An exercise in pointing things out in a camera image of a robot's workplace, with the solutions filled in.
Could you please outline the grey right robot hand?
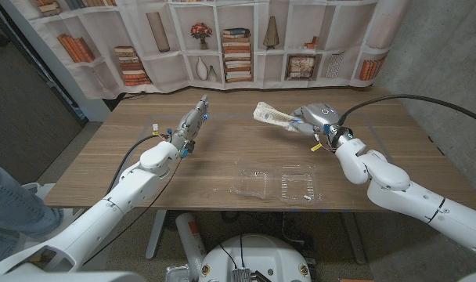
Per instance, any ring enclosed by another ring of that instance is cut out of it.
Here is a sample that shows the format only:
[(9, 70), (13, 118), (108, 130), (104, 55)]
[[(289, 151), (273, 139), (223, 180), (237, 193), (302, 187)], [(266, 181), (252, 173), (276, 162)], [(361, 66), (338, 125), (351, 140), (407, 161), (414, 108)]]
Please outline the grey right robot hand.
[(325, 103), (311, 103), (297, 108), (290, 125), (306, 135), (324, 135), (330, 147), (338, 148), (352, 138), (349, 129), (338, 125), (339, 114)]

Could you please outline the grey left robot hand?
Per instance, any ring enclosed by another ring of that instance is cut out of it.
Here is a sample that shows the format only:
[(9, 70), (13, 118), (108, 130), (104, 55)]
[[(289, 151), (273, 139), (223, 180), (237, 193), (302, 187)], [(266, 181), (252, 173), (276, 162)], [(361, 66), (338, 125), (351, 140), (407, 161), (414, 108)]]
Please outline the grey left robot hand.
[(207, 95), (203, 95), (195, 108), (183, 116), (171, 137), (171, 144), (178, 150), (197, 137), (201, 126), (207, 120), (207, 109)]

